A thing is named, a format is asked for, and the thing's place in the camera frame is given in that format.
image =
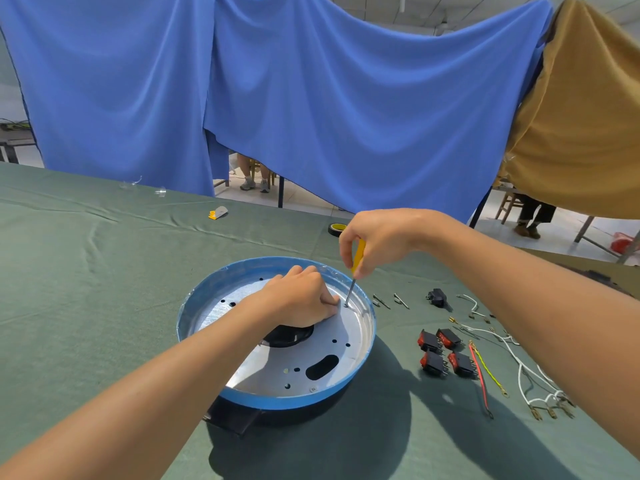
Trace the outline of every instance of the oval hole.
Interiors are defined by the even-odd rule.
[[[305,374],[307,375],[307,378],[312,381],[322,379],[325,375],[334,370],[335,366],[338,365],[338,362],[340,362],[338,355],[327,355],[320,362],[309,367],[305,371]]]

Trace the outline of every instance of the hand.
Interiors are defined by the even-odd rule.
[[[361,279],[373,273],[382,264],[400,261],[411,251],[420,249],[427,238],[425,230],[434,225],[432,220],[446,217],[435,210],[390,209],[359,212],[347,229],[340,234],[340,256],[345,266],[353,266],[352,243],[364,239],[364,255],[354,278]]]
[[[254,296],[273,307],[277,324],[308,327],[338,313],[340,297],[332,296],[316,266],[304,271],[293,266],[286,275],[274,276]]]

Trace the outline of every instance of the brown curtain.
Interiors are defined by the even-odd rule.
[[[564,1],[550,33],[501,173],[564,209],[640,219],[640,47],[580,0]]]

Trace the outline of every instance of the yellow-green wire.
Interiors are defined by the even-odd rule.
[[[486,373],[489,374],[489,377],[491,377],[491,379],[493,379],[493,382],[495,382],[496,385],[498,387],[500,387],[500,390],[502,391],[502,395],[504,395],[505,397],[508,397],[509,395],[507,394],[507,391],[505,391],[504,387],[502,387],[502,384],[500,384],[500,382],[498,382],[498,379],[496,379],[493,376],[493,374],[491,373],[489,368],[486,366],[486,364],[484,363],[484,359],[482,358],[482,355],[480,355],[480,352],[478,352],[478,349],[476,348],[475,345],[474,345],[474,349],[476,350],[476,354],[478,354],[478,359],[480,359],[480,363],[484,367],[484,370],[486,371]]]

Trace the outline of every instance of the ceiling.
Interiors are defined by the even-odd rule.
[[[380,25],[415,27],[416,32],[433,28],[447,15],[449,28],[459,30],[531,0],[332,0],[351,15]],[[557,6],[562,0],[550,0]],[[640,19],[640,0],[587,0],[621,25]]]

